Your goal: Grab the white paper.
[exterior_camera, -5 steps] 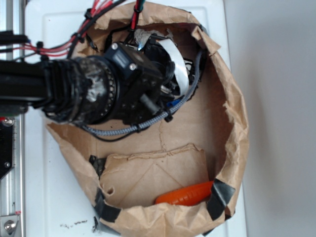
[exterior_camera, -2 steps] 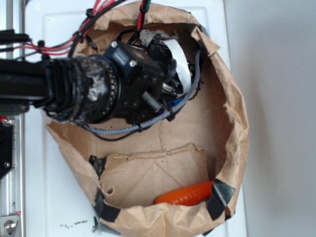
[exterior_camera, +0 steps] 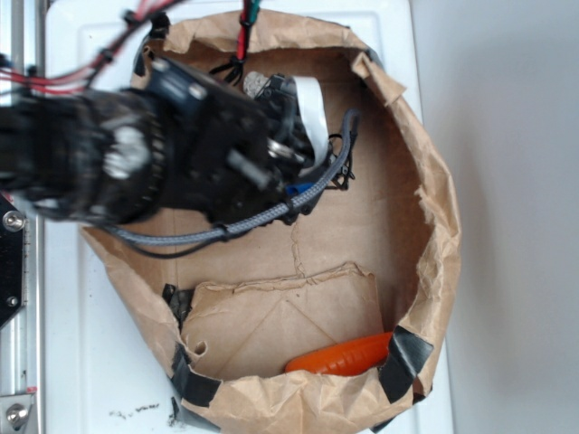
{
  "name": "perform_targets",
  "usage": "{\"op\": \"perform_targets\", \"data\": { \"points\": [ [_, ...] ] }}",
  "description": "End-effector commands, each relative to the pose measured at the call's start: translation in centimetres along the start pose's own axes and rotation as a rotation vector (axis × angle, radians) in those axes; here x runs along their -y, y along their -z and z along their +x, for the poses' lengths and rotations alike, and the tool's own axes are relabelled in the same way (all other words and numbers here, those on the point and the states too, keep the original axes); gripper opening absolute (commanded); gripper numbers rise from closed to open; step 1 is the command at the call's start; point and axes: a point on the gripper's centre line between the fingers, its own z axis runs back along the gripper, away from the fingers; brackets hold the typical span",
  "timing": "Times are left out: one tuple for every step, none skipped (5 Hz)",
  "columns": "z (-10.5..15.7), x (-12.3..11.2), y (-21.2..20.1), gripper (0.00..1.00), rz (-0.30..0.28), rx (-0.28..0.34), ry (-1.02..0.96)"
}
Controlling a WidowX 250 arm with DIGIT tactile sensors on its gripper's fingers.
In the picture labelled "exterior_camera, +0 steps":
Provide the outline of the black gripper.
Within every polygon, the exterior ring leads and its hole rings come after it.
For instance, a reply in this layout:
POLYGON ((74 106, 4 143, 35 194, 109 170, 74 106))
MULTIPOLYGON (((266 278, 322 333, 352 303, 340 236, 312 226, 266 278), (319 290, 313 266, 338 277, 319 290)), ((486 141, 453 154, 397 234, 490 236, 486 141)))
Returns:
POLYGON ((328 167, 323 96, 311 77, 273 74, 255 99, 158 58, 145 87, 166 134, 162 208, 228 224, 285 203, 328 167))

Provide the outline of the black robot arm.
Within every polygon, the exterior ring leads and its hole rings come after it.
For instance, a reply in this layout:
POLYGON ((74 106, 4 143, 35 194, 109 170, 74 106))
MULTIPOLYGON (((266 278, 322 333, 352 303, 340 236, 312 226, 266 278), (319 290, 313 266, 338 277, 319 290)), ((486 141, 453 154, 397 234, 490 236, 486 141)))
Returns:
POLYGON ((160 58, 141 90, 1 109, 1 187, 54 220, 128 224, 167 208, 233 223, 286 202, 331 161, 311 78, 274 75, 250 97, 160 58))

